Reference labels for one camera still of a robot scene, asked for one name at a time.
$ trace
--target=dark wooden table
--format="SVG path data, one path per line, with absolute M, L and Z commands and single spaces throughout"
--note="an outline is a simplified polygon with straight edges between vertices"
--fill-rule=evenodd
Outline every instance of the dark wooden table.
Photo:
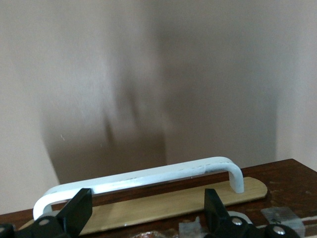
M 317 172 L 293 159 L 245 168 L 242 172 L 245 177 L 253 177 L 265 183 L 268 187 L 267 196 L 257 201 L 228 206 L 228 211 L 237 211 L 246 214 L 256 226 L 268 224 L 261 213 L 261 209 L 263 208 L 286 206 L 300 218 L 317 216 Z M 220 173 L 142 188 L 128 189 L 96 197 L 94 198 L 94 205 L 151 196 L 226 180 L 228 180 L 228 173 Z M 128 238 L 132 235 L 152 230 L 178 230 L 179 222 L 183 222 L 184 220 L 194 221 L 197 216 L 200 217 L 202 226 L 205 226 L 203 212 L 197 212 L 82 237 Z M 0 223 L 13 223 L 16 227 L 24 225 L 31 219 L 31 209 L 0 215 Z M 304 221 L 304 225 L 306 227 L 307 237 L 317 235 L 317 220 Z

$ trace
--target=beige wall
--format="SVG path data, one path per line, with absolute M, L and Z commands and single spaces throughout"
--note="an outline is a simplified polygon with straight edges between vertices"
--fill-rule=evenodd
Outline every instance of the beige wall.
M 316 5 L 0 2 L 0 213 L 209 156 L 317 170 Z

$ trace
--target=black clamp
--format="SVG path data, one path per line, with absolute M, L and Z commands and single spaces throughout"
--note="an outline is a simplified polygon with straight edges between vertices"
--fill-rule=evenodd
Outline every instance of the black clamp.
M 261 230 L 240 217 L 230 217 L 214 189 L 205 190 L 205 217 L 210 232 L 205 238 L 300 238 L 285 225 L 270 224 Z
M 12 224 L 0 224 L 0 238 L 77 238 L 92 214 L 92 192 L 81 189 L 56 216 L 38 218 L 15 231 Z

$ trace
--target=wooden base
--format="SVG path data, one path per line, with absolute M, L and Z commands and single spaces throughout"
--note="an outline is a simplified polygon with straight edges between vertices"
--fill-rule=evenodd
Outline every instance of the wooden base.
M 205 188 L 214 188 L 225 206 L 264 198 L 267 193 L 266 185 L 255 178 L 244 178 L 244 185 L 245 192 L 240 194 L 225 181 L 94 207 L 81 235 L 201 211 Z

